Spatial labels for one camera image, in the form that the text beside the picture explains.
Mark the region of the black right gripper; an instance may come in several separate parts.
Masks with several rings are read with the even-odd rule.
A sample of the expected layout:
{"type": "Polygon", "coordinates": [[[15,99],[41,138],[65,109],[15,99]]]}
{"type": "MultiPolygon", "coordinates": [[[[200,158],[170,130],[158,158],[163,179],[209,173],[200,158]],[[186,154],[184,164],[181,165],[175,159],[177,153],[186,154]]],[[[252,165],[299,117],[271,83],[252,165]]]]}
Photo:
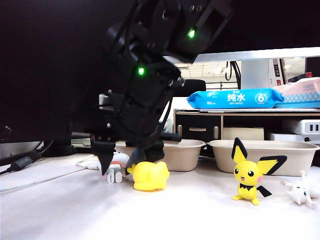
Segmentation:
{"type": "Polygon", "coordinates": [[[165,157],[164,143],[179,143],[176,133],[163,132],[175,93],[174,87],[143,90],[131,88],[127,93],[109,90],[98,96],[98,110],[104,125],[92,131],[91,151],[99,159],[104,175],[113,159],[117,141],[135,148],[126,163],[126,173],[133,164],[154,163],[165,157]]]}

